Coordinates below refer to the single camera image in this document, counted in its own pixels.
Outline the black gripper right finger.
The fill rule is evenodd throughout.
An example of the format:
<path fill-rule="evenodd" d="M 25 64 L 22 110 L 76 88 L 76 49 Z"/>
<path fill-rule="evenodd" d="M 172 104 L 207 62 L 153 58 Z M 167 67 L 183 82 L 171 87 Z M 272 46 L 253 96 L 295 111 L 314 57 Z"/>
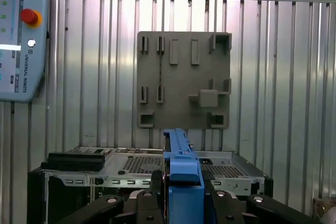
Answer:
<path fill-rule="evenodd" d="M 233 193 L 216 190 L 210 172 L 203 173 L 205 186 L 205 223 L 320 223 L 266 195 L 250 195 L 239 200 Z"/>

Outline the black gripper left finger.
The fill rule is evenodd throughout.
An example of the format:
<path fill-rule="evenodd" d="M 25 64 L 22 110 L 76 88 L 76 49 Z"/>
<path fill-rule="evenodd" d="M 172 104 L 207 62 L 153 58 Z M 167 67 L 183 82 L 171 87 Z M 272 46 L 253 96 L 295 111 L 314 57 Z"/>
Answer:
<path fill-rule="evenodd" d="M 150 188 L 133 191 L 127 200 L 106 195 L 59 223 L 164 223 L 162 172 L 151 175 Z"/>

